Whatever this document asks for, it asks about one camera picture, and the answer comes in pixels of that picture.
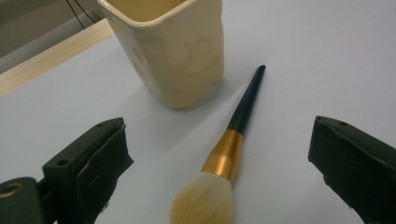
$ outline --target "brush bristles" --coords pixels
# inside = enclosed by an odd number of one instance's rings
[[[230,181],[205,172],[176,196],[170,211],[171,224],[229,224],[232,217]]]

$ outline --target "wooden edge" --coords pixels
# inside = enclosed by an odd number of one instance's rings
[[[27,61],[7,70],[0,75],[0,97],[15,91],[24,84],[40,77],[50,69],[112,35],[114,33],[107,19],[103,19],[50,49],[46,49]]]

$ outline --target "cup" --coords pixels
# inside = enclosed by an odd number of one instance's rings
[[[183,108],[224,72],[221,0],[98,0],[142,82]]]

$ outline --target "cable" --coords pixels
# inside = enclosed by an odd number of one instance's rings
[[[90,15],[88,15],[88,13],[84,10],[84,8],[82,8],[82,6],[79,4],[79,2],[78,2],[77,0],[75,0],[75,2],[76,2],[77,5],[79,6],[79,8],[81,8],[81,10],[84,12],[84,14],[85,14],[88,18],[90,18],[90,20],[91,20],[93,23],[95,23],[95,20],[94,20],[92,17],[90,17]]]
[[[79,24],[81,25],[82,29],[85,29],[84,25],[83,25],[82,22],[79,20],[78,15],[77,15],[76,11],[73,9],[72,5],[69,3],[68,0],[66,0],[66,2],[67,2],[67,4],[70,6],[70,8],[72,9],[73,13],[75,14],[75,16],[76,16],[76,18],[77,18]]]

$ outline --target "white table surface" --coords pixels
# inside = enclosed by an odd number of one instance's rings
[[[168,223],[255,69],[267,65],[233,184],[233,223],[362,223],[307,160],[316,115],[396,147],[396,1],[223,2],[225,74],[197,104],[163,106],[115,36],[0,98],[0,182],[94,124],[124,117],[135,163],[96,223]]]

